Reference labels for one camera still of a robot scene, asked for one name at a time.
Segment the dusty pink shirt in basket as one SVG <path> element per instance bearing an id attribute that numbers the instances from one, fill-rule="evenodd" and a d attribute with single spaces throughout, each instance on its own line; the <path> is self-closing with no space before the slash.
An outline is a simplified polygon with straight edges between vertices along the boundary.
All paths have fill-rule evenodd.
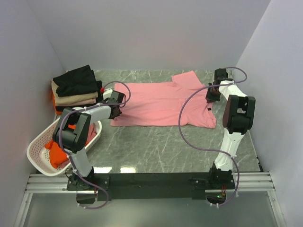
<path id="1" fill-rule="evenodd" d="M 97 136 L 97 131 L 95 128 L 95 124 L 91 124 L 89 126 L 89 132 L 88 132 L 88 137 L 87 137 L 87 141 L 85 144 L 85 147 L 87 147 L 88 145 L 90 145 L 92 142 L 92 140 L 95 140 Z M 66 167 L 69 164 L 69 160 L 66 160 L 64 162 L 61 163 L 60 168 L 63 169 L 64 167 Z"/>

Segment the light pink folded t shirt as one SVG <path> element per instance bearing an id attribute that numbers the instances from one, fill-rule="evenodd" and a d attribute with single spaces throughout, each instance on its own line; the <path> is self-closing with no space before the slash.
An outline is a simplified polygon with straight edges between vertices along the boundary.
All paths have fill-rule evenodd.
<path id="1" fill-rule="evenodd" d="M 56 106 L 80 106 L 80 105 L 90 105 L 90 104 L 95 104 L 97 101 L 95 98 L 93 99 L 88 99 L 88 100 L 83 100 L 80 102 L 75 102 L 71 104 L 55 104 Z"/>

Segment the black folded t shirt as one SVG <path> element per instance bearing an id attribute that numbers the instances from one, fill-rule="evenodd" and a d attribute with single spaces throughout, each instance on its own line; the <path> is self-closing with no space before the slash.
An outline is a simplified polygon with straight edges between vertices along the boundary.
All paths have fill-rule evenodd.
<path id="1" fill-rule="evenodd" d="M 70 70 L 53 78 L 53 81 L 58 86 L 56 89 L 56 94 L 58 97 L 84 95 L 98 92 L 94 71 L 89 65 Z"/>
<path id="2" fill-rule="evenodd" d="M 97 93 L 98 93 L 98 96 L 100 94 L 100 89 L 102 88 L 102 82 L 101 81 L 97 81 Z M 57 111 L 60 111 L 62 112 L 66 107 L 71 107 L 71 108 L 74 108 L 74 107 L 83 107 L 83 106 L 90 106 L 90 105 L 80 105 L 80 106 L 56 106 L 56 110 Z"/>

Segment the beige folded t shirt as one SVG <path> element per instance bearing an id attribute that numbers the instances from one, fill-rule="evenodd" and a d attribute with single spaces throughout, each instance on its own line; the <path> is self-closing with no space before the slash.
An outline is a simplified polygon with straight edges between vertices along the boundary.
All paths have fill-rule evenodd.
<path id="1" fill-rule="evenodd" d="M 54 98 L 55 98 L 55 104 L 71 104 L 71 103 L 80 102 L 83 100 L 88 100 L 88 99 L 93 99 L 93 98 L 96 99 L 98 97 L 97 92 L 83 94 L 83 95 L 59 97 L 58 94 L 56 93 L 56 90 L 59 86 L 56 85 L 53 81 L 51 81 L 51 86 L 52 86 L 52 92 L 53 92 Z"/>

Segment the orange folded t shirt bottom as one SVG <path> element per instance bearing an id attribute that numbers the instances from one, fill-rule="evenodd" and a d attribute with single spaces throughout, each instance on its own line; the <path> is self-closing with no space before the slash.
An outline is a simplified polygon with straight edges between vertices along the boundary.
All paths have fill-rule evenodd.
<path id="1" fill-rule="evenodd" d="M 53 107 L 54 107 L 54 111 L 55 111 L 56 115 L 61 115 L 62 112 L 56 110 L 54 94 L 52 94 L 52 102 L 53 102 Z"/>

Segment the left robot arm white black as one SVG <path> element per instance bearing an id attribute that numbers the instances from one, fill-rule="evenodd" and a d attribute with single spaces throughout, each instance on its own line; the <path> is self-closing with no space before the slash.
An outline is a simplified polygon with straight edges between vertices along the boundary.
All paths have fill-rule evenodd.
<path id="1" fill-rule="evenodd" d="M 85 151 L 89 127 L 103 119 L 114 119 L 122 112 L 120 105 L 126 103 L 126 95 L 112 91 L 110 97 L 89 107 L 65 108 L 53 131 L 53 140 L 68 156 L 73 172 L 84 178 L 94 175 Z"/>

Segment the aluminium frame rail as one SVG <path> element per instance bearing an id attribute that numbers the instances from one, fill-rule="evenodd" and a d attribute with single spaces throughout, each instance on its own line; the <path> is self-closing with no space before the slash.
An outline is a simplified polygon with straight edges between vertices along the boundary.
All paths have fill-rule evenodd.
<path id="1" fill-rule="evenodd" d="M 242 172 L 239 176 L 234 174 L 234 180 L 240 180 L 238 192 L 267 192 L 276 223 L 279 227 L 285 227 L 286 222 L 278 202 L 275 187 L 269 172 Z M 64 174 L 46 176 L 43 174 L 31 174 L 27 181 L 23 200 L 21 202 L 15 227 L 24 225 L 29 205 L 35 193 L 67 193 L 67 177 Z"/>

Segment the black folded t shirt lower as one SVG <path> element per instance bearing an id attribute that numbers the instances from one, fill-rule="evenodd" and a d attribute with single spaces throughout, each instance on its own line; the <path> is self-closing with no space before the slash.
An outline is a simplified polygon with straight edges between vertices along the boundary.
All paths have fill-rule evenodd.
<path id="1" fill-rule="evenodd" d="M 98 96 L 100 94 L 100 89 L 102 88 L 102 82 L 101 81 L 97 81 L 97 93 L 98 93 Z M 83 107 L 83 106 L 90 106 L 90 105 L 80 105 L 80 106 L 56 106 L 56 110 L 57 111 L 60 111 L 62 112 L 66 107 L 71 107 L 71 108 L 74 108 L 74 107 Z"/>

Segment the black folded t shirt top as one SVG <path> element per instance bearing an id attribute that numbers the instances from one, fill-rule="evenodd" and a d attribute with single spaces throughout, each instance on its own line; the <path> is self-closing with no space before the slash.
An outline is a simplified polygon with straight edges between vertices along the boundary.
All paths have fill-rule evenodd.
<path id="1" fill-rule="evenodd" d="M 56 89 L 56 94 L 58 97 L 84 95 L 98 92 L 94 71 L 89 65 L 70 70 L 53 78 L 53 81 L 58 86 Z"/>

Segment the white plastic laundry basket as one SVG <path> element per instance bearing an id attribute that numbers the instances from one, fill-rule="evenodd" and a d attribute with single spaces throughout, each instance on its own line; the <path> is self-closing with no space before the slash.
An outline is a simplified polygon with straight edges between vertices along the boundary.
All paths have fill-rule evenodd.
<path id="1" fill-rule="evenodd" d="M 56 128 L 56 125 L 59 121 L 57 119 L 51 125 L 49 125 L 42 133 L 40 133 L 28 146 L 27 148 L 27 158 L 31 162 L 31 164 L 41 173 L 46 176 L 56 176 L 62 173 L 65 169 L 72 166 L 71 163 L 61 169 L 60 167 L 55 169 L 51 166 L 49 160 L 49 150 L 45 148 L 45 144 L 53 139 L 53 131 Z M 97 136 L 95 140 L 92 140 L 91 144 L 85 147 L 85 151 L 87 152 L 89 148 L 97 141 L 100 137 L 100 132 L 102 129 L 102 125 L 100 121 L 95 122 L 95 128 L 97 131 Z"/>

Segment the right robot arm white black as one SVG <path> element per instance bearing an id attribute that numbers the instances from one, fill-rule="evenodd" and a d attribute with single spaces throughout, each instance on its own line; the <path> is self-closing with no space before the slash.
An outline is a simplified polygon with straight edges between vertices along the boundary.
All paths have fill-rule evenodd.
<path id="1" fill-rule="evenodd" d="M 239 144 L 253 125 L 256 99 L 244 94 L 232 79 L 216 79 L 209 86 L 206 94 L 208 103 L 219 101 L 221 96 L 227 101 L 222 119 L 224 136 L 220 148 L 227 154 L 218 154 L 210 172 L 214 180 L 228 181 Z"/>

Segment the orange t shirt in basket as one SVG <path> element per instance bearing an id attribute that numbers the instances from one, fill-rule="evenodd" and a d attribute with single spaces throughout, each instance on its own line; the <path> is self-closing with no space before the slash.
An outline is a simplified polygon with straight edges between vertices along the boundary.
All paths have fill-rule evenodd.
<path id="1" fill-rule="evenodd" d="M 49 150 L 49 160 L 53 168 L 64 168 L 69 164 L 70 161 L 67 155 L 55 141 L 50 140 L 45 144 L 45 148 Z"/>

